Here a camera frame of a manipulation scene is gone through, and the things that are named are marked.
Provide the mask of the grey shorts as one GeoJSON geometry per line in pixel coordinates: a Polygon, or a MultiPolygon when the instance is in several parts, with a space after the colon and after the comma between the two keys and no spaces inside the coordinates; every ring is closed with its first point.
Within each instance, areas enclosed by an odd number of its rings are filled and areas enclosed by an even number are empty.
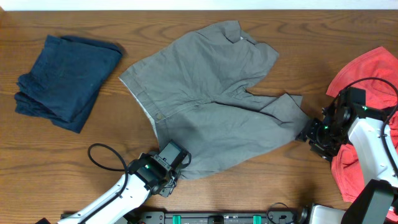
{"type": "Polygon", "coordinates": [[[199,179],[288,144],[305,126],[301,96],[248,92],[278,56],[238,21],[224,21],[185,34],[131,65],[120,80],[159,146],[175,141],[190,152],[182,177],[199,179]]]}

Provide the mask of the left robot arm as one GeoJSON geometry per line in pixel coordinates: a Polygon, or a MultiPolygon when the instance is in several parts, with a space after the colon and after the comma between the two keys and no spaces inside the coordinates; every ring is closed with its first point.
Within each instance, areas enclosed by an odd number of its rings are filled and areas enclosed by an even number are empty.
{"type": "Polygon", "coordinates": [[[95,143],[88,148],[88,157],[96,166],[123,175],[102,196],[79,212],[59,220],[59,223],[116,223],[125,214],[140,207],[149,197],[168,197],[177,185],[181,170],[190,165],[192,155],[174,141],[160,152],[143,153],[126,163],[122,156],[105,144],[95,143]],[[95,147],[113,152],[123,168],[114,169],[96,162],[91,156],[95,147]]]}

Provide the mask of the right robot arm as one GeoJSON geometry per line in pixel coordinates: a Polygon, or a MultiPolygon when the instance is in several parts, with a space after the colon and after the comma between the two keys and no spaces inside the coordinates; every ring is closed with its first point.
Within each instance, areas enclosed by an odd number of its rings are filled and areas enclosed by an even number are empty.
{"type": "Polygon", "coordinates": [[[297,135],[311,150],[331,161],[341,145],[353,145],[365,187],[343,211],[323,205],[308,210],[307,223],[384,223],[397,208],[397,153],[387,125],[387,112],[366,106],[366,92],[348,87],[329,107],[324,119],[310,120],[297,135]]]}

